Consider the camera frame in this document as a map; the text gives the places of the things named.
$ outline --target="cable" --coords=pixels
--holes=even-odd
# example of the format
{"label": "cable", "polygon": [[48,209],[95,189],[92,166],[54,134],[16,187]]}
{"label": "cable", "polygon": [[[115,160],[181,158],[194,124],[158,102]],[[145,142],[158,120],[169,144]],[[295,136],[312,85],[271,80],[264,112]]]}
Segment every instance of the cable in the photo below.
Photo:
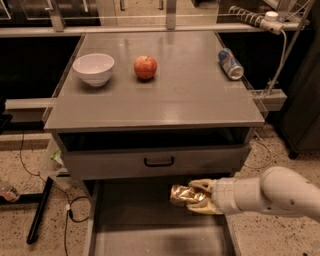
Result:
{"label": "cable", "polygon": [[262,165],[262,166],[257,166],[257,167],[248,166],[248,165],[246,165],[246,164],[243,164],[243,166],[245,166],[245,167],[247,167],[247,168],[249,168],[249,169],[262,169],[262,168],[265,168],[265,167],[267,167],[267,166],[269,166],[269,165],[271,164],[272,152],[271,152],[271,150],[267,147],[267,145],[265,145],[265,144],[262,142],[262,139],[260,138],[260,136],[258,135],[257,132],[255,132],[255,136],[256,136],[256,141],[257,141],[260,145],[262,145],[264,148],[267,149],[267,151],[268,151],[268,153],[269,153],[269,156],[268,156],[269,161],[268,161],[266,164],[264,164],[264,165]]}
{"label": "cable", "polygon": [[24,164],[24,162],[23,162],[23,160],[22,160],[22,148],[23,148],[23,143],[24,143],[24,131],[22,131],[21,146],[20,146],[20,151],[19,151],[19,157],[20,157],[21,164],[22,164],[24,170],[25,170],[27,173],[29,173],[29,174],[32,175],[32,176],[40,177],[40,172],[38,172],[37,174],[32,173],[32,172],[30,172],[30,171],[27,169],[27,167],[25,166],[25,164]]}
{"label": "cable", "polygon": [[293,18],[296,14],[298,14],[302,9],[305,9],[305,7],[309,4],[310,0],[308,0],[307,2],[305,2],[304,5],[302,5],[297,11],[295,11],[294,13],[292,13],[291,15],[289,15],[288,17],[285,18],[286,20],[289,20],[290,18]]}
{"label": "cable", "polygon": [[[39,177],[39,179],[41,179],[41,180],[43,181],[43,183],[46,183],[46,181],[41,177],[40,172],[38,172],[38,174],[34,174],[34,173],[30,172],[30,171],[27,169],[27,167],[25,166],[25,164],[24,164],[24,162],[23,162],[23,160],[22,160],[23,144],[24,144],[24,131],[22,131],[22,140],[21,140],[21,146],[20,146],[20,151],[19,151],[19,156],[20,156],[21,164],[22,164],[24,170],[25,170],[27,173],[29,173],[29,174],[32,175],[32,176]],[[81,222],[84,222],[84,221],[86,221],[86,220],[89,219],[89,216],[86,217],[86,218],[84,218],[84,219],[82,219],[82,220],[74,219],[71,206],[72,206],[72,204],[73,204],[74,202],[76,202],[76,201],[79,200],[79,199],[82,199],[82,198],[88,199],[88,198],[87,198],[86,196],[79,196],[79,197],[74,198],[73,200],[70,200],[69,195],[68,195],[64,190],[62,190],[62,189],[60,189],[60,188],[58,188],[58,187],[55,187],[55,186],[52,186],[52,187],[53,187],[54,189],[56,189],[56,190],[59,190],[61,193],[63,193],[63,194],[66,196],[67,200],[68,200],[68,204],[67,204],[67,207],[66,207],[66,208],[67,208],[66,224],[65,224],[65,228],[64,228],[64,251],[65,251],[66,256],[68,256],[69,254],[68,254],[68,249],[67,249],[67,230],[68,230],[68,219],[69,219],[69,217],[70,217],[70,219],[71,219],[73,222],[75,222],[75,223],[81,223]]]}
{"label": "cable", "polygon": [[81,223],[81,222],[84,222],[89,219],[89,216],[82,219],[82,220],[76,220],[73,217],[73,212],[72,212],[71,206],[74,202],[76,202],[77,200],[82,199],[82,198],[88,199],[86,196],[79,196],[79,197],[74,198],[71,202],[69,201],[68,204],[66,205],[67,214],[66,214],[66,224],[64,227],[64,241],[63,241],[66,256],[68,256],[68,249],[67,249],[67,230],[68,230],[68,220],[69,220],[68,217],[70,217],[70,219],[75,223]]}
{"label": "cable", "polygon": [[286,48],[287,48],[287,34],[284,32],[283,29],[281,29],[281,33],[283,35],[283,47],[282,47],[282,53],[281,53],[281,58],[280,58],[280,64],[279,64],[279,67],[278,67],[277,72],[274,75],[273,79],[268,83],[265,91],[263,92],[264,96],[262,99],[265,99],[267,96],[270,95],[270,93],[276,83],[276,80],[282,70],[282,67],[284,65],[284,56],[285,56],[285,52],[286,52]]}
{"label": "cable", "polygon": [[[46,181],[41,177],[41,174],[40,172],[38,172],[38,174],[34,174],[34,173],[31,173],[27,167],[25,166],[23,160],[22,160],[22,149],[23,149],[23,144],[24,144],[24,131],[22,131],[22,140],[21,140],[21,146],[20,146],[20,152],[19,152],[19,156],[20,156],[20,161],[21,161],[21,164],[24,168],[24,170],[29,173],[30,175],[32,176],[35,176],[35,177],[39,177],[39,179],[41,179],[43,181],[43,183],[46,183]],[[60,191],[61,193],[63,193],[67,200],[68,200],[68,205],[71,205],[72,202],[74,202],[75,200],[77,200],[77,198],[73,199],[73,201],[70,201],[70,198],[69,198],[69,195],[62,189],[58,188],[58,187],[55,187],[55,186],[52,186],[54,189]],[[66,253],[66,256],[68,256],[68,251],[67,251],[67,239],[66,239],[66,235],[67,235],[67,226],[68,226],[68,216],[69,216],[69,211],[67,211],[67,215],[66,215],[66,225],[65,225],[65,230],[64,230],[64,250],[65,250],[65,253]]]}
{"label": "cable", "polygon": [[66,253],[66,256],[68,256],[68,249],[67,249],[67,229],[68,229],[68,216],[69,216],[69,211],[67,210],[67,214],[66,214],[66,225],[64,227],[64,239],[63,239],[63,243],[64,243],[64,251]]}

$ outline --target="black cabinet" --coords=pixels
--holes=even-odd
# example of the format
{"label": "black cabinet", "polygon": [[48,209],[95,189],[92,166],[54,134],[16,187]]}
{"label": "black cabinet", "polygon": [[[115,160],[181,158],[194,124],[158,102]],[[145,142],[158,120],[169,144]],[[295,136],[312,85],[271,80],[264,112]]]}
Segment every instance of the black cabinet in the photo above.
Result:
{"label": "black cabinet", "polygon": [[320,150],[320,3],[312,10],[315,37],[290,87],[288,99],[275,121],[296,153]]}

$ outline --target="apple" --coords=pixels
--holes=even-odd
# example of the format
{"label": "apple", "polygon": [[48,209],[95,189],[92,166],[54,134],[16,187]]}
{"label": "apple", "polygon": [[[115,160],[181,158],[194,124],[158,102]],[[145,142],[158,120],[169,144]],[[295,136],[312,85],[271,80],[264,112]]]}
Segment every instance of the apple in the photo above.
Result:
{"label": "apple", "polygon": [[157,67],[157,61],[151,56],[139,56],[134,61],[134,72],[143,80],[152,78],[157,71]]}

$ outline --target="can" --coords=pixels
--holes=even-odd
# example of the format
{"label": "can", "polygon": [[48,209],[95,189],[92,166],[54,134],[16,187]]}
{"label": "can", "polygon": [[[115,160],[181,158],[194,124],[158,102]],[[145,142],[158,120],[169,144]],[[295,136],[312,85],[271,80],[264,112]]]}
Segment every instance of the can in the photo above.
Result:
{"label": "can", "polygon": [[244,69],[229,48],[223,48],[218,57],[221,67],[230,79],[239,80],[243,76]]}

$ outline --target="black metal leg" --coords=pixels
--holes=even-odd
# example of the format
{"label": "black metal leg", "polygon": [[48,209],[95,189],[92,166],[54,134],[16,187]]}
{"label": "black metal leg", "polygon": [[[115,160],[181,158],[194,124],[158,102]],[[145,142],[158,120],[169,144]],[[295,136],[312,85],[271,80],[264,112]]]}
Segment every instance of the black metal leg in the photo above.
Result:
{"label": "black metal leg", "polygon": [[29,235],[27,237],[28,244],[32,244],[35,241],[37,241],[37,239],[38,239],[38,236],[37,236],[38,228],[39,228],[39,225],[40,225],[40,222],[42,219],[42,215],[43,215],[45,207],[46,207],[48,197],[50,195],[52,184],[53,184],[53,180],[50,177],[48,177],[46,185],[43,189],[41,201],[38,204],[38,208],[37,208],[36,214],[34,216],[34,219],[33,219],[30,231],[29,231]]}

